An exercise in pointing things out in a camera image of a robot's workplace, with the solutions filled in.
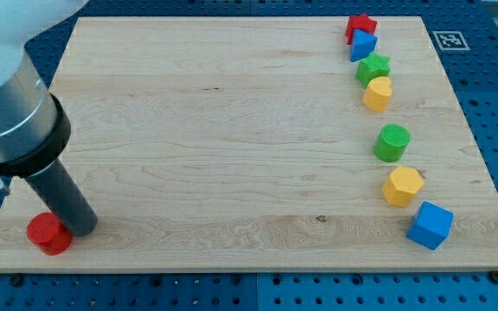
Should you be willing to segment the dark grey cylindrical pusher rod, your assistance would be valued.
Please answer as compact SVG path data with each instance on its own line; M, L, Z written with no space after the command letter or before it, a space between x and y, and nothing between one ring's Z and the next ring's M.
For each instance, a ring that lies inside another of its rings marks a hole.
M74 236L94 231L97 215L59 159L25 181Z

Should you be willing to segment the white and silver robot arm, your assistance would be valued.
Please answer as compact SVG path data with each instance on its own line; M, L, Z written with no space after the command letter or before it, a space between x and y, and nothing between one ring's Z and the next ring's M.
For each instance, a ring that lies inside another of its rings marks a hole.
M61 164L71 124L25 50L25 44L79 11L87 0L0 0L0 193L5 176L24 179L74 235L98 218Z

